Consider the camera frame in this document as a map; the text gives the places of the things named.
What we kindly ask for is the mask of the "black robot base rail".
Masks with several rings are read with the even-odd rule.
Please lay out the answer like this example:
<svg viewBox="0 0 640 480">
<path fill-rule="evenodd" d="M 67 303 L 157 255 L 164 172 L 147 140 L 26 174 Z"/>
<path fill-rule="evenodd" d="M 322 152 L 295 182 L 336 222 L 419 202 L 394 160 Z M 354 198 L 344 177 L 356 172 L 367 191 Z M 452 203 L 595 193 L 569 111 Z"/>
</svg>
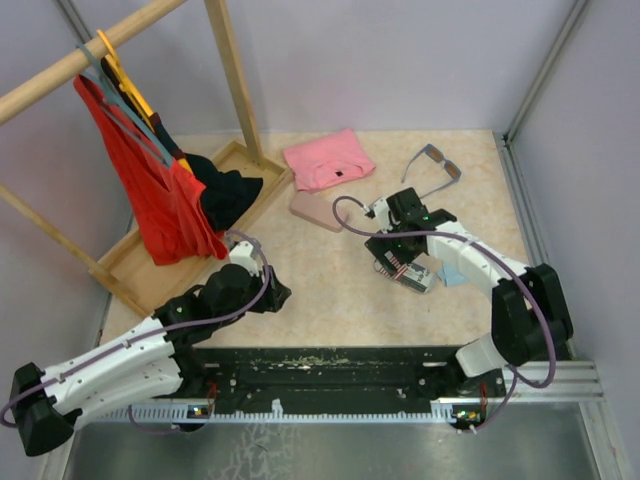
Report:
<svg viewBox="0 0 640 480">
<path fill-rule="evenodd" d="M 454 372 L 451 347 L 201 348 L 196 384 L 102 415 L 184 431 L 222 423 L 448 423 L 477 427 L 515 390 L 543 393 L 539 355 L 519 371 L 473 379 Z"/>
</svg>

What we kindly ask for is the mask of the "pink glasses case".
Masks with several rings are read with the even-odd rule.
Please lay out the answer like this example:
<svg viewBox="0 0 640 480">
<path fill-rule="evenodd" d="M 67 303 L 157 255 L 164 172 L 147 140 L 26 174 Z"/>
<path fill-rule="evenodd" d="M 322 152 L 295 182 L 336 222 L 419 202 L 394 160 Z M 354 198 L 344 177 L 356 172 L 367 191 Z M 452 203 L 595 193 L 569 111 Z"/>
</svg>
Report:
<svg viewBox="0 0 640 480">
<path fill-rule="evenodd" d="M 343 230 L 334 216 L 332 203 L 320 196 L 297 192 L 289 204 L 289 211 L 294 216 L 333 233 Z"/>
</svg>

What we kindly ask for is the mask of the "flag newspaper print glasses case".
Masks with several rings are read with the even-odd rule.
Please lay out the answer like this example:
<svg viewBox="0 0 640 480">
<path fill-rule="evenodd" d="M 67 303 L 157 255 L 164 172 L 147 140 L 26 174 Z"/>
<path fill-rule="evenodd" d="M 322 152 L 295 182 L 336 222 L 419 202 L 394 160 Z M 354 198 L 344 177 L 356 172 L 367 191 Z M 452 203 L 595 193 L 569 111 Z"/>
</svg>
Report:
<svg viewBox="0 0 640 480">
<path fill-rule="evenodd" d="M 388 280 L 419 294 L 426 294 L 434 287 L 436 275 L 428 268 L 416 263 L 402 264 L 392 254 L 388 254 L 385 259 L 390 264 L 391 269 L 387 268 L 379 260 L 373 262 L 373 268 Z"/>
</svg>

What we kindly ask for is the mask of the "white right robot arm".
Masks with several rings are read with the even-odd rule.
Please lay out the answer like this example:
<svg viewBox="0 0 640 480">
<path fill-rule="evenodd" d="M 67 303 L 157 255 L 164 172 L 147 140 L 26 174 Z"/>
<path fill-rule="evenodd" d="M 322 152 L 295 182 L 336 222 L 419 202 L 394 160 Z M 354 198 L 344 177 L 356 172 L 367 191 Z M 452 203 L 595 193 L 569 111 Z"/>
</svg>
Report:
<svg viewBox="0 0 640 480">
<path fill-rule="evenodd" d="M 532 267 L 500 254 L 447 210 L 428 210 L 412 188 L 380 198 L 364 211 L 379 225 L 365 246 L 391 278 L 400 278 L 427 255 L 454 268 L 491 302 L 490 332 L 457 350 L 446 372 L 454 393 L 470 395 L 482 374 L 521 366 L 546 353 L 548 340 L 558 347 L 573 337 L 559 276 L 548 264 Z"/>
</svg>

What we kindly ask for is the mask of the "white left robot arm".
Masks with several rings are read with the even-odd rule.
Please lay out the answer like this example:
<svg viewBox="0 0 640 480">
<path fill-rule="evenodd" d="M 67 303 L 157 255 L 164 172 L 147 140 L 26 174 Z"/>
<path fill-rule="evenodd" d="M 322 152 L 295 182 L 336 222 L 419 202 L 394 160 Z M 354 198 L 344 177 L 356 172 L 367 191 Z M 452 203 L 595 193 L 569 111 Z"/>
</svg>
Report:
<svg viewBox="0 0 640 480">
<path fill-rule="evenodd" d="M 201 394 L 208 373 L 194 346 L 246 313 L 276 313 L 291 290 L 272 266 L 252 274 L 229 264 L 173 297 L 126 333 L 74 359 L 13 375 L 2 425 L 17 430 L 24 453 L 49 453 L 93 420 L 156 397 Z"/>
</svg>

